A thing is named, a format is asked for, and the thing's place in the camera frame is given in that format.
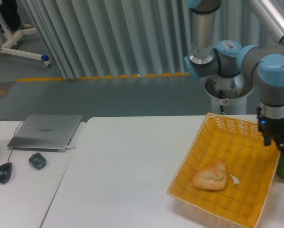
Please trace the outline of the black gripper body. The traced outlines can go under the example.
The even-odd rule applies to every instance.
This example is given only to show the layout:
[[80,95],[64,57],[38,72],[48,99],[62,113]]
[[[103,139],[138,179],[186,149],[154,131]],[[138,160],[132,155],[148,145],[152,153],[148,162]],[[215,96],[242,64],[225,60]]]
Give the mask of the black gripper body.
[[270,133],[271,140],[273,140],[276,145],[281,144],[284,141],[284,118],[269,118],[265,116],[261,107],[258,107],[256,111],[259,132]]

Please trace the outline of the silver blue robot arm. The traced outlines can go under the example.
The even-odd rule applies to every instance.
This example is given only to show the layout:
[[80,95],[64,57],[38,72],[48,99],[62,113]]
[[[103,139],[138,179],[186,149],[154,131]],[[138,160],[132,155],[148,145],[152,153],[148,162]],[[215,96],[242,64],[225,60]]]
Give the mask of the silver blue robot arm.
[[220,5],[218,0],[187,1],[193,16],[192,49],[185,57],[189,75],[201,78],[242,73],[256,83],[261,92],[258,129],[265,145],[276,143],[284,165],[284,9],[274,0],[247,1],[275,45],[266,48],[248,45],[238,54],[226,54],[212,46],[215,12]]

